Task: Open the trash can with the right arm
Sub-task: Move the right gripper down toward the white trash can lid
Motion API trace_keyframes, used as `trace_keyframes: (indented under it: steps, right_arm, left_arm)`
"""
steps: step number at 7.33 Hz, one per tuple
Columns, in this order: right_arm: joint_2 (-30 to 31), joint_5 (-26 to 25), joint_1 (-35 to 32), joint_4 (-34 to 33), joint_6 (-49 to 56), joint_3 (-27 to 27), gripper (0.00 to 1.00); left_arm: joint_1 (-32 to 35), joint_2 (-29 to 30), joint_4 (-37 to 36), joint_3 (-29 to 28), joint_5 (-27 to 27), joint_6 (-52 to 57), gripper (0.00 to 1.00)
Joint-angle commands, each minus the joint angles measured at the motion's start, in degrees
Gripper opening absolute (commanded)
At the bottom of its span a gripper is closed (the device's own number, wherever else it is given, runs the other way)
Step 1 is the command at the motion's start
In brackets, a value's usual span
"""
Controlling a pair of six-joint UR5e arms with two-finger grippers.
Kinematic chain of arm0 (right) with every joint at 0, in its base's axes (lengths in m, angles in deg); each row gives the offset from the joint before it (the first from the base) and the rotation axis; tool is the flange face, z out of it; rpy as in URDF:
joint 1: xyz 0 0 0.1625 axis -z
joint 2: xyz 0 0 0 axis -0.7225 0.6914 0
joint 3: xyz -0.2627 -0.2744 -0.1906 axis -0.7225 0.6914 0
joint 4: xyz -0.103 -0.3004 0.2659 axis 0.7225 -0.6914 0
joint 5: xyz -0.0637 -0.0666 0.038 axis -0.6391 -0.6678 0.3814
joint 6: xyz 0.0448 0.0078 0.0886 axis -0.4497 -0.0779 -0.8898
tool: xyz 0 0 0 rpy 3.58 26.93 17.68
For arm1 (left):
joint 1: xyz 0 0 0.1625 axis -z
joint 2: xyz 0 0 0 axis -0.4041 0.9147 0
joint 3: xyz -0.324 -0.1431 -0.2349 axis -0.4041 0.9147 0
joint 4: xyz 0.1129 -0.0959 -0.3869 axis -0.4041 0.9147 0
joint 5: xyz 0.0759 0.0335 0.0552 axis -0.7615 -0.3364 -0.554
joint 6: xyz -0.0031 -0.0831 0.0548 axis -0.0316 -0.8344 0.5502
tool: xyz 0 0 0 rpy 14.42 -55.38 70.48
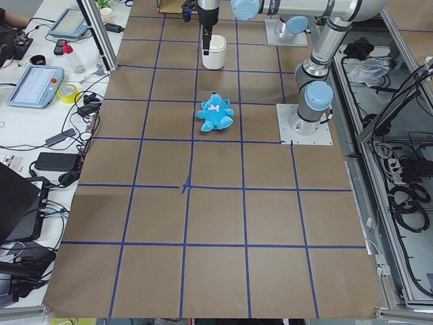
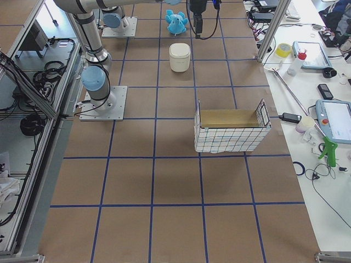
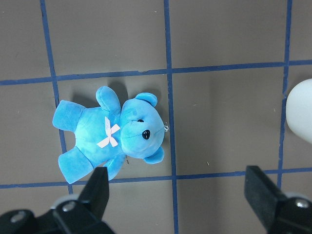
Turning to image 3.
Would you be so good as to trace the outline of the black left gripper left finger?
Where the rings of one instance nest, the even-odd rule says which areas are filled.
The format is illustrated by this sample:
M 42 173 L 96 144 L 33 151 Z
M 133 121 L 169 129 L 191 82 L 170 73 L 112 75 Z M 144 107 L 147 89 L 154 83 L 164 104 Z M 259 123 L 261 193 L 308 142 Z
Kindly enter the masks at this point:
M 2 234 L 113 234 L 102 221 L 109 199 L 108 172 L 97 167 L 77 198 L 61 199 L 45 214 L 11 210 L 0 216 Z

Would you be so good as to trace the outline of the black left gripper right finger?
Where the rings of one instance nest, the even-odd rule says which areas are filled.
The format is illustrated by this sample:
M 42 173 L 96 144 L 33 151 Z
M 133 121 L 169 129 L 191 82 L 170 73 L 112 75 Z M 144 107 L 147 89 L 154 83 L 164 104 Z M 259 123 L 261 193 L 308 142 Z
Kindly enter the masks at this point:
M 312 232 L 312 201 L 282 192 L 258 166 L 246 167 L 244 195 L 268 234 Z

